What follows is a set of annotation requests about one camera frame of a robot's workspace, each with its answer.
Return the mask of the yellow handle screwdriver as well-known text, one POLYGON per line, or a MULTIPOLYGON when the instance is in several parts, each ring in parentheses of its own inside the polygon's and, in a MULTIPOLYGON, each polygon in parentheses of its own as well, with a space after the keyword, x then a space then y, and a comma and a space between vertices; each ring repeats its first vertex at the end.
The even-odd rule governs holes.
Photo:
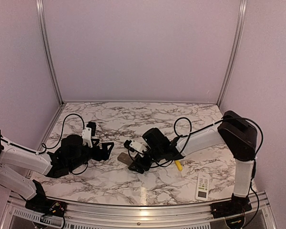
POLYGON ((177 167, 177 169, 178 169, 179 171, 182 171, 182 170, 183 170, 183 167, 182 167, 182 165, 181 165, 181 163, 180 163, 179 160, 175 160, 174 163, 175 163, 175 165, 176 165, 176 167, 177 167))

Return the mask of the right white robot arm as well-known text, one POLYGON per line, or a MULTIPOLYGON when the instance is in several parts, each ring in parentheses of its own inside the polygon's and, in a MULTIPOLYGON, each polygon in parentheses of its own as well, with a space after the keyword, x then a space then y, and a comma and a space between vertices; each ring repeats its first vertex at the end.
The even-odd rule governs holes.
POLYGON ((235 162, 235 185, 232 199, 226 209, 236 214, 245 206, 256 167, 258 125, 251 119, 241 117, 236 112, 226 111, 221 120, 187 135, 177 135, 169 140, 160 129, 154 127, 143 134, 146 145, 134 140, 126 140, 124 148, 136 152, 131 158, 129 170, 140 174, 152 168, 155 163, 161 167, 166 162, 177 161, 200 150, 226 144, 235 162))

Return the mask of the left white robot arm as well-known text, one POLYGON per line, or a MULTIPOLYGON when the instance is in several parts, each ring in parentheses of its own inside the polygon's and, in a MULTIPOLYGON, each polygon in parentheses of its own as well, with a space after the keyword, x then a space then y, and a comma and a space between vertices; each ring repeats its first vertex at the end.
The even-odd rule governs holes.
POLYGON ((41 183, 30 180, 12 169, 21 167, 50 178, 61 178, 90 160, 106 161, 114 147, 113 142, 100 143, 92 137, 92 130, 84 128, 83 135, 69 135, 62 139, 54 152, 35 152, 4 138, 0 130, 0 185, 18 193, 40 212, 47 212, 51 202, 41 183))

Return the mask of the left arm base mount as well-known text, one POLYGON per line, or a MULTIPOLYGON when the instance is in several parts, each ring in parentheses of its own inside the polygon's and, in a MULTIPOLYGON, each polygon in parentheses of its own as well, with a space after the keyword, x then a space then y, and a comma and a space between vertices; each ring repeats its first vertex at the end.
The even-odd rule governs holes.
POLYGON ((47 198, 41 183, 36 180, 33 180, 33 183, 36 187, 36 195, 30 200, 26 200, 25 208, 42 213, 44 216, 63 217, 67 203, 47 198))

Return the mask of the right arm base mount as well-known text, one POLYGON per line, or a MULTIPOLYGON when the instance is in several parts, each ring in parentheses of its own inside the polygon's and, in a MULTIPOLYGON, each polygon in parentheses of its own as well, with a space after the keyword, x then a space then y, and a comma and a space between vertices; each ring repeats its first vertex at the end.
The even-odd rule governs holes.
POLYGON ((211 204, 211 213, 215 219, 244 214, 251 211, 252 206, 249 197, 241 198, 232 194, 230 200, 215 202, 211 204))

